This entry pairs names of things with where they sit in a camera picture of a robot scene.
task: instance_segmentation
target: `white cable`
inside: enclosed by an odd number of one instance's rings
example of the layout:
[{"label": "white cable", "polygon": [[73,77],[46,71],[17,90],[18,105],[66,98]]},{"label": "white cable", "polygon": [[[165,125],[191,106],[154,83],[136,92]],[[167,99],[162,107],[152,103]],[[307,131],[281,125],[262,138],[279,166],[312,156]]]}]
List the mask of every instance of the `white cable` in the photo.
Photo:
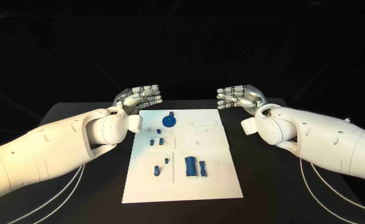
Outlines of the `white cable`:
[{"label": "white cable", "polygon": [[[314,165],[310,163],[312,170],[317,173],[317,169],[314,167]],[[317,173],[318,178],[321,179],[323,183],[325,184],[325,186],[328,187],[328,189],[353,205],[356,205],[357,207],[365,209],[365,206],[362,206],[360,204],[357,204],[356,202],[353,202],[351,200],[349,200],[344,196],[340,195],[340,193],[333,189],[333,187],[328,185],[328,183],[325,182],[325,180],[323,179],[323,177],[320,176],[320,174]]]},{"label": "white cable", "polygon": [[70,179],[70,181],[67,182],[64,188],[60,190],[60,192],[53,196],[53,198],[40,206],[37,207],[31,212],[28,212],[27,214],[24,214],[21,217],[18,217],[15,220],[12,220],[11,222],[5,223],[5,224],[12,224],[14,222],[17,222],[18,220],[21,220],[25,216],[28,216],[31,213],[34,213],[41,207],[44,207],[50,201],[59,196],[59,194],[64,191],[64,189],[67,188],[67,186],[70,185],[72,181],[74,180],[76,176],[77,176],[77,172],[80,170],[82,167],[77,168],[77,171]]},{"label": "white cable", "polygon": [[301,166],[301,158],[299,158],[299,171],[301,171],[301,175],[302,175],[302,180],[304,180],[305,188],[307,188],[307,190],[308,190],[308,192],[310,192],[310,194],[311,194],[311,197],[314,198],[314,200],[315,200],[317,203],[320,204],[320,206],[321,206],[321,207],[325,209],[325,211],[327,211],[331,215],[334,215],[338,219],[341,219],[341,220],[346,221],[347,223],[359,224],[359,223],[356,223],[356,222],[351,222],[351,221],[343,219],[340,216],[337,216],[337,215],[324,207],[324,205],[323,205],[323,204],[320,203],[320,201],[317,200],[314,194],[311,193],[310,187],[308,187],[308,185],[307,185],[307,183],[305,183],[305,177],[304,177],[302,166]]},{"label": "white cable", "polygon": [[79,180],[80,180],[80,177],[82,177],[82,173],[83,173],[83,169],[85,169],[85,164],[82,165],[82,171],[80,171],[80,174],[79,174],[79,177],[77,177],[76,185],[74,185],[73,190],[72,190],[72,192],[69,193],[69,195],[67,195],[64,201],[61,202],[61,204],[59,205],[59,207],[53,210],[53,212],[48,213],[48,214],[47,214],[37,222],[34,222],[33,224],[40,223],[40,222],[59,210],[59,208],[60,208],[60,207],[63,206],[63,204],[66,203],[66,201],[67,201],[67,199],[69,199],[69,197],[70,197],[73,191],[76,190],[77,183],[79,183]]}]

